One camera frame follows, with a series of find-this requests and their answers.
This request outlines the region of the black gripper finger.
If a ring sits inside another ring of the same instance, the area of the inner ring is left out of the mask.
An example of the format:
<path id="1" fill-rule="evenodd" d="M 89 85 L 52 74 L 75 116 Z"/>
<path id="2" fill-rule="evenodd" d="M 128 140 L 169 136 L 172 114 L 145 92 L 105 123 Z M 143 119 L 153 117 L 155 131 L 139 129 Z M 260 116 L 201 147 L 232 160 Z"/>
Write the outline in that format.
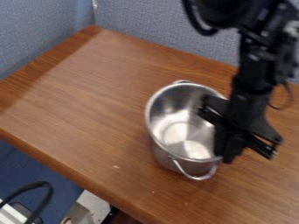
<path id="1" fill-rule="evenodd" d="M 231 164 L 236 156 L 247 147 L 247 139 L 243 135 L 227 133 L 224 136 L 223 162 Z"/>
<path id="2" fill-rule="evenodd" d="M 215 132 L 215 155 L 225 157 L 227 153 L 227 146 L 228 146 L 230 134 L 223 128 L 216 128 Z"/>

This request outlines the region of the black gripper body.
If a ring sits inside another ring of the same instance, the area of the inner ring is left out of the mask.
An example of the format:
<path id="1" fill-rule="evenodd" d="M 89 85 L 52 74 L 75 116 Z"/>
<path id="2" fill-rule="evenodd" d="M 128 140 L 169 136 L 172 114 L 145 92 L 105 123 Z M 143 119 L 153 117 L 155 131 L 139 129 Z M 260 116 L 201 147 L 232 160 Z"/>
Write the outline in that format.
<path id="1" fill-rule="evenodd" d="M 276 147 L 283 142 L 266 118 L 271 92 L 254 93 L 234 87 L 228 99 L 205 94 L 197 112 L 199 117 L 215 125 L 215 132 L 223 128 L 228 133 L 243 135 L 246 148 L 266 159 L 276 155 Z"/>

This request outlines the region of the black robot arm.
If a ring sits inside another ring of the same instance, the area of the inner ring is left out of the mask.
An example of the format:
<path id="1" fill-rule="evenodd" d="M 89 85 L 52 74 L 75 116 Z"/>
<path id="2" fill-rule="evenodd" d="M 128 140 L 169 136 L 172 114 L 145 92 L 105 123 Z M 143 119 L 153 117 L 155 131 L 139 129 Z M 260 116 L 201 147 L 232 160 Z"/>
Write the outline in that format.
<path id="1" fill-rule="evenodd" d="M 264 158 L 283 138 L 267 122 L 275 87 L 287 86 L 298 67 L 299 9 L 290 0 L 181 0 L 193 30 L 239 33 L 239 68 L 228 99 L 205 95 L 199 116 L 215 125 L 213 153 L 231 163 L 246 148 Z"/>

